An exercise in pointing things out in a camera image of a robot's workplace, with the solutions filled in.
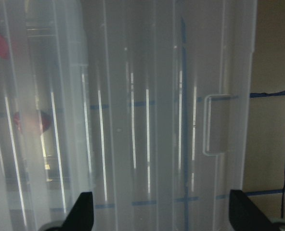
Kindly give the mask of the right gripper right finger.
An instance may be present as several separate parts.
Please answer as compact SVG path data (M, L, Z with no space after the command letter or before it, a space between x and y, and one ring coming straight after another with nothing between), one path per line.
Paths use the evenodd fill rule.
M234 231L276 231L277 228L241 190L230 190L229 222Z

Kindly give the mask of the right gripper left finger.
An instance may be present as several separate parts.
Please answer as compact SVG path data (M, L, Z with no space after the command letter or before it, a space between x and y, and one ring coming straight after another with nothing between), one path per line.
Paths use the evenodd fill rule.
M82 192L65 221L61 231L91 231L94 225L92 192Z

